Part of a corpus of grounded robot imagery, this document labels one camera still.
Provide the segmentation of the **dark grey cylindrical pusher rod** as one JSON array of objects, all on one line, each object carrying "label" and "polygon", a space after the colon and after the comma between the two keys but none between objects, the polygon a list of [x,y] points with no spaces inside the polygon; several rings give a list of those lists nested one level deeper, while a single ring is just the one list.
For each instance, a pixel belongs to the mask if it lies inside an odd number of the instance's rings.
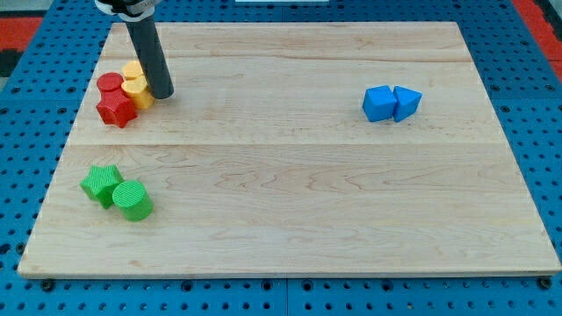
[{"label": "dark grey cylindrical pusher rod", "polygon": [[126,28],[152,96],[156,99],[171,97],[174,85],[153,17],[126,22]]}]

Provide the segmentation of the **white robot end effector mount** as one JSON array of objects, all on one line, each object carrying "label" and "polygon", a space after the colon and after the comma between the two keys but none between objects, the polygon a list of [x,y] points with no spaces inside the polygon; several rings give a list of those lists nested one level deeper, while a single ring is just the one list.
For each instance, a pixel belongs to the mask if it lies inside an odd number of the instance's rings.
[{"label": "white robot end effector mount", "polygon": [[94,0],[104,14],[117,15],[125,22],[139,22],[155,13],[155,0]]}]

